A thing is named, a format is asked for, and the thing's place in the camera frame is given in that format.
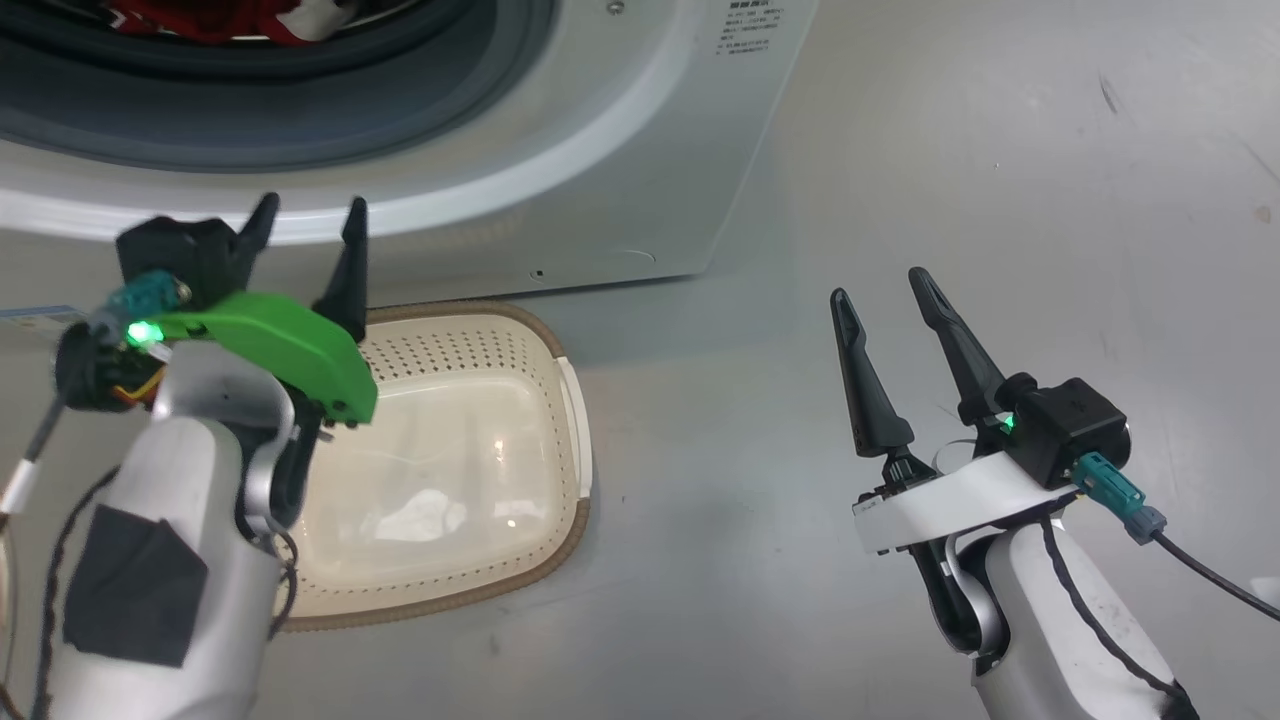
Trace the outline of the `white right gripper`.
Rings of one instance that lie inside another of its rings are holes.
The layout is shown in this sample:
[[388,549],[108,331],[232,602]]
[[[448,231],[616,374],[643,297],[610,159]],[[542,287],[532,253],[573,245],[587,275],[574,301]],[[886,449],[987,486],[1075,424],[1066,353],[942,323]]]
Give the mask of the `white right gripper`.
[[[925,268],[911,268],[908,278],[922,319],[943,350],[959,393],[960,420],[987,423],[1000,415],[996,393],[1004,373]],[[844,288],[832,291],[829,310],[858,456],[906,448],[914,441],[913,429],[896,414],[873,368],[865,327]],[[855,503],[852,518],[861,547],[881,553],[988,525],[1075,492],[1073,483],[1044,488],[1000,452],[901,493]]]

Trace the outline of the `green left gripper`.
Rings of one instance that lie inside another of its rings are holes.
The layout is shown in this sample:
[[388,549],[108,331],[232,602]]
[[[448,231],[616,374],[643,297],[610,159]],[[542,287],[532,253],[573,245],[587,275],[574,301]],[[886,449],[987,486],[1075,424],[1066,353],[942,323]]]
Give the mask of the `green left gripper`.
[[[237,261],[269,245],[279,193],[265,193],[237,234]],[[314,310],[279,293],[238,292],[201,313],[151,319],[172,343],[157,418],[228,427],[241,451],[237,515],[247,527],[291,527],[301,512],[325,428],[372,419],[378,388],[358,350],[366,337],[369,206],[353,197],[343,249]]]

